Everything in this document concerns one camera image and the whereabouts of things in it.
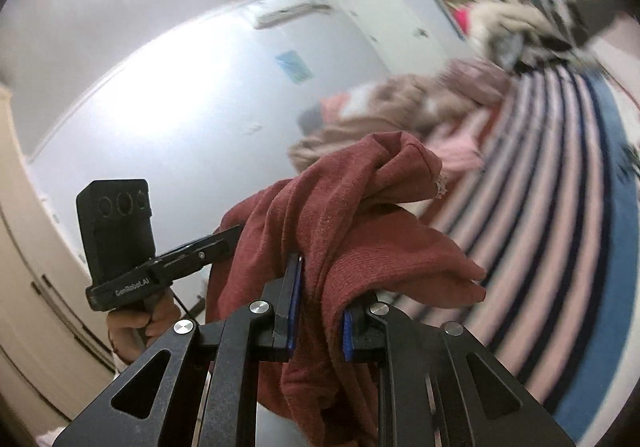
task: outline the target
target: striped blanket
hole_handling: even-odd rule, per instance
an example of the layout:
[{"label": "striped blanket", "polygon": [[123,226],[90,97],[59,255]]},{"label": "striped blanket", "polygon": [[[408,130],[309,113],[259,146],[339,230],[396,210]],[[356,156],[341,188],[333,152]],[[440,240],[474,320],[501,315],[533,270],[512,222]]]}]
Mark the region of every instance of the striped blanket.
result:
[{"label": "striped blanket", "polygon": [[613,96],[600,75],[548,69],[463,126],[484,169],[422,220],[486,268],[486,300],[394,304],[427,324],[463,323],[578,441],[622,354],[638,272],[636,183]]}]

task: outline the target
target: air conditioner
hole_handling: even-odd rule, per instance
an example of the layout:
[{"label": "air conditioner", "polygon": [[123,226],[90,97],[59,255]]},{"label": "air conditioner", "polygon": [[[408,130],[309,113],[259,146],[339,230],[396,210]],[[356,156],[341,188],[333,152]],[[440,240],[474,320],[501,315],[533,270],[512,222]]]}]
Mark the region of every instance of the air conditioner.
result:
[{"label": "air conditioner", "polygon": [[316,10],[330,9],[325,0],[260,0],[246,7],[246,16],[260,30]]}]

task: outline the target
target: orange cloth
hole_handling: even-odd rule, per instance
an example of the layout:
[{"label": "orange cloth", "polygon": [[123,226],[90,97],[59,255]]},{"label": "orange cloth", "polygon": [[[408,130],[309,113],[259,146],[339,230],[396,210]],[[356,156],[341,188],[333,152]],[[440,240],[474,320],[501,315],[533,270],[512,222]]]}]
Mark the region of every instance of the orange cloth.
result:
[{"label": "orange cloth", "polygon": [[258,299],[305,257],[298,341],[288,364],[260,366],[258,400],[292,418],[314,446],[377,443],[378,394],[367,365],[344,361],[344,308],[371,289],[441,307],[484,298],[484,271],[448,237],[394,204],[432,198],[440,160],[404,132],[373,134],[232,208],[244,223],[233,259],[212,267],[207,322]]}]

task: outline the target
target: white door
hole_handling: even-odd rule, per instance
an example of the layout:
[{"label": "white door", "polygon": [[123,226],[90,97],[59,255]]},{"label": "white door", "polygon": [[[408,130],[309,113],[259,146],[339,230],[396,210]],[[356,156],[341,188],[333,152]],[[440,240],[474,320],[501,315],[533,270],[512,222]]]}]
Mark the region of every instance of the white door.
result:
[{"label": "white door", "polygon": [[393,74],[442,69],[442,46],[402,0],[347,0],[344,7]]}]

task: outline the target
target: blue picture on wall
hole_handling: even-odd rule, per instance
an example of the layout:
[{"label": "blue picture on wall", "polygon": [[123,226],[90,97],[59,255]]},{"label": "blue picture on wall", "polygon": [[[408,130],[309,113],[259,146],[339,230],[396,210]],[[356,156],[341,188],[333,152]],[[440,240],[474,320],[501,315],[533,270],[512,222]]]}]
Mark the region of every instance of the blue picture on wall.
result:
[{"label": "blue picture on wall", "polygon": [[302,60],[295,50],[278,55],[276,62],[294,84],[302,84],[314,77],[314,74],[309,70],[305,61]]}]

